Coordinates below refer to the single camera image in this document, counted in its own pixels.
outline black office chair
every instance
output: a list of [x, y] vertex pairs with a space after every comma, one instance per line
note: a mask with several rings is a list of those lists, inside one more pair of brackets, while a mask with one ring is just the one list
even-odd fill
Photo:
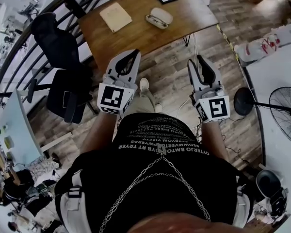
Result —
[[80, 123], [85, 105], [96, 115], [90, 104], [89, 94], [98, 86], [92, 86], [93, 76], [89, 67], [79, 61], [78, 44], [75, 37], [57, 28], [56, 15], [44, 13], [37, 16], [31, 25], [31, 32], [52, 67], [61, 68], [54, 76], [52, 84], [40, 85], [32, 80], [27, 100], [32, 101], [34, 91], [50, 88], [47, 108], [68, 123]]

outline chair armrest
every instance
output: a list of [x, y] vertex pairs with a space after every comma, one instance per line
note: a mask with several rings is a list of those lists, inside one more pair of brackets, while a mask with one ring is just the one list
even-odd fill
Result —
[[65, 122], [67, 123], [72, 122], [77, 106], [78, 106], [78, 95], [74, 93], [70, 93], [67, 109], [65, 113], [65, 118], [64, 118]]

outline notepad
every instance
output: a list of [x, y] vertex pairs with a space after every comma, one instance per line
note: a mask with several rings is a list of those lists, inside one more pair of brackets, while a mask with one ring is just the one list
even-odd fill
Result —
[[117, 2], [105, 8], [99, 14], [113, 33], [132, 22], [129, 14]]

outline white sneaker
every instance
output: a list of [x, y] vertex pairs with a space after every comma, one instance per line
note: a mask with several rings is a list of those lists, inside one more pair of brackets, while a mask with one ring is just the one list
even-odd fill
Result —
[[142, 78], [139, 83], [139, 88], [140, 91], [142, 91], [143, 89], [149, 89], [150, 88], [149, 81], [146, 78]]
[[160, 103], [158, 103], [155, 105], [154, 110], [155, 110], [155, 113], [161, 113], [163, 111], [163, 106]]

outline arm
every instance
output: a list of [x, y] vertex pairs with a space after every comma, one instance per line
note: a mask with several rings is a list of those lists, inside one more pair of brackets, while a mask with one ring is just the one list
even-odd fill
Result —
[[25, 221], [27, 224], [30, 223], [30, 220], [24, 216], [21, 216], [20, 214], [18, 214], [17, 212], [13, 211], [14, 216], [18, 217], [19, 220]]
[[218, 122], [202, 124], [202, 144], [216, 157], [229, 161]]
[[100, 112], [81, 147], [81, 153], [103, 149], [112, 143], [117, 115]]
[[20, 185], [21, 184], [20, 179], [19, 179], [18, 175], [16, 174], [16, 172], [13, 170], [13, 168], [10, 169], [10, 172], [14, 178], [13, 183], [15, 185]]

